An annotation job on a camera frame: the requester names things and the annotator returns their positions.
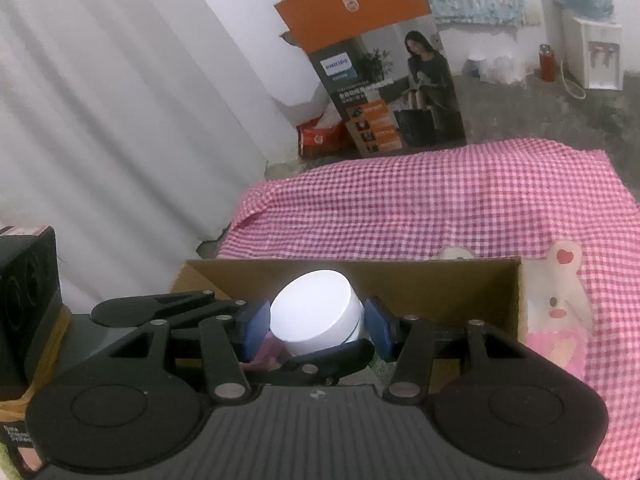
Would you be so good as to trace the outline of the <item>white supplement bottle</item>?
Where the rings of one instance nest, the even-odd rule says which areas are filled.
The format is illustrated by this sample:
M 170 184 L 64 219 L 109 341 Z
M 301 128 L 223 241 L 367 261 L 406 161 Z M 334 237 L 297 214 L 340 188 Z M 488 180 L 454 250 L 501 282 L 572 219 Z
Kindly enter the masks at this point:
M 345 275 L 317 270 L 288 283 L 273 299 L 270 332 L 291 356 L 302 356 L 361 338 L 363 315 Z

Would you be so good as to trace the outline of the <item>brown cardboard box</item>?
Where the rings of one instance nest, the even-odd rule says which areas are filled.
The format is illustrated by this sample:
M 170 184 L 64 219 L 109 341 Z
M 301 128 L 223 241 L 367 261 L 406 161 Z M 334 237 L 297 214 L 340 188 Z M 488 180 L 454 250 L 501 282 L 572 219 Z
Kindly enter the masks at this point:
M 367 298 L 378 297 L 400 318 L 413 314 L 435 325 L 431 381 L 442 377 L 440 364 L 448 362 L 455 374 L 451 385 L 479 385 L 491 373 L 504 373 L 526 356 L 522 271 L 516 260 L 191 260 L 172 289 L 210 290 L 218 301 L 268 300 L 271 306 L 288 283 L 324 269 L 345 275 L 362 305 Z

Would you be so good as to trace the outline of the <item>red small box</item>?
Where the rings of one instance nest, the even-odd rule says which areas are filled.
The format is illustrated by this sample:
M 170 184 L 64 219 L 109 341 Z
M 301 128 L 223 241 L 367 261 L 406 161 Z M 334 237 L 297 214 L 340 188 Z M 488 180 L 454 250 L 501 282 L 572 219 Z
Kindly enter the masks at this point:
M 336 155 L 356 148 L 343 118 L 335 110 L 327 110 L 322 116 L 303 122 L 296 130 L 301 159 Z

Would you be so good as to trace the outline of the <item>pink checkered tablecloth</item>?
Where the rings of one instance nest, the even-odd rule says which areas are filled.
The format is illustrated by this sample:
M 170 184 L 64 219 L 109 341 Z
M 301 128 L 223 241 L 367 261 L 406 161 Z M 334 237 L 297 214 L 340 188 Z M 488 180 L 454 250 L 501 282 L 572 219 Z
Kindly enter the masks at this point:
M 256 185 L 222 242 L 226 259 L 425 260 L 543 256 L 579 244 L 594 310 L 586 379 L 608 406 L 596 466 L 639 474 L 639 206 L 601 151 L 515 139 L 339 162 Z

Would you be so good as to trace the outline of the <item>white curtain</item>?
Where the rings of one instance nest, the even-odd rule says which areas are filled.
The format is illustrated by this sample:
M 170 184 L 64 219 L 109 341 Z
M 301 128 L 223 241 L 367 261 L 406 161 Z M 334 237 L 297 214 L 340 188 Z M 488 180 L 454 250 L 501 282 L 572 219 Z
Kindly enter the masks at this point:
M 1 0 L 1 221 L 77 312 L 163 292 L 328 97 L 278 0 Z

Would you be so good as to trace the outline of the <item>orange appliance carton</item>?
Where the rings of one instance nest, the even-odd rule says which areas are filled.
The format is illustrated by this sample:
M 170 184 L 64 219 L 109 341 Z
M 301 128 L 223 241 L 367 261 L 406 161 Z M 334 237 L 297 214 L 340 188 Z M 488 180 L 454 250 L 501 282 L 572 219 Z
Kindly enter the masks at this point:
M 282 0 L 276 6 L 363 157 L 466 142 L 427 0 Z

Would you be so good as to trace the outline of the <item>white water dispenser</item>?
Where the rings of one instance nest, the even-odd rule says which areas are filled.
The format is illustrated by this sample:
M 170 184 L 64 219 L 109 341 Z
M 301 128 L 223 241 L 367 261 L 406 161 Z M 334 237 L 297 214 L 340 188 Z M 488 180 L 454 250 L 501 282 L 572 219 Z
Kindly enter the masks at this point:
M 622 91 L 623 27 L 581 18 L 563 9 L 562 33 L 567 67 L 585 90 Z

